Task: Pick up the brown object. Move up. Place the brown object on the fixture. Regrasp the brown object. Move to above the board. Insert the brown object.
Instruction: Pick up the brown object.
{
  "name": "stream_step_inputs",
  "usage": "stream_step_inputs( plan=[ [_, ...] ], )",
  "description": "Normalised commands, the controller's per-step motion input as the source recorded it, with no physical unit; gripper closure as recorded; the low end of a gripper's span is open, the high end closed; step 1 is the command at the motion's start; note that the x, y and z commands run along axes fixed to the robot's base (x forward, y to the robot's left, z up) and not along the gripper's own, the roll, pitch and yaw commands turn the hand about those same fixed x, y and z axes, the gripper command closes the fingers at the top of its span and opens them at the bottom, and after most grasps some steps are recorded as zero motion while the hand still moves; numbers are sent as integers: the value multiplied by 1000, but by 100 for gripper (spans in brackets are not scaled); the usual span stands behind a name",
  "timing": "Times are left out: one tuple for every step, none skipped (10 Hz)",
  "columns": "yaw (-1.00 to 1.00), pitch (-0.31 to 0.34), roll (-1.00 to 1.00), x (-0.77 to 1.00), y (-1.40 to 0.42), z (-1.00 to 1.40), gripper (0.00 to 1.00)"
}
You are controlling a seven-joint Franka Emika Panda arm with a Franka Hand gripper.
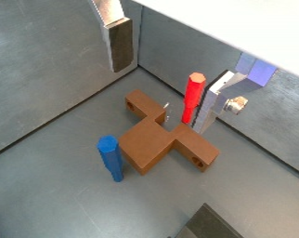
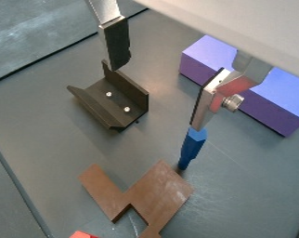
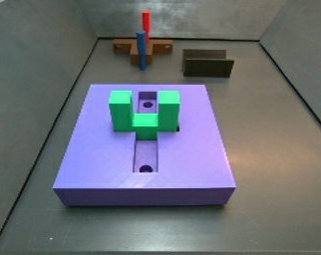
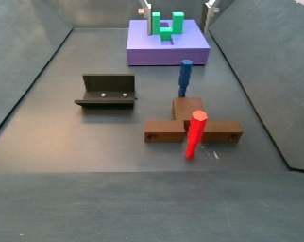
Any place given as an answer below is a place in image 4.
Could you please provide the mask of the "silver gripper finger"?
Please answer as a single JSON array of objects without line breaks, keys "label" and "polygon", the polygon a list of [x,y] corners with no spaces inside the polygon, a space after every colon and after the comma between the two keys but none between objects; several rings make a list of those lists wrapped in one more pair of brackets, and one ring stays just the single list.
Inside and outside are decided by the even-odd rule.
[{"label": "silver gripper finger", "polygon": [[218,3],[221,0],[208,0],[205,6],[204,31],[208,31],[210,18],[220,12]]},{"label": "silver gripper finger", "polygon": [[138,0],[141,8],[138,14],[148,20],[148,34],[152,35],[152,4],[148,0]]}]

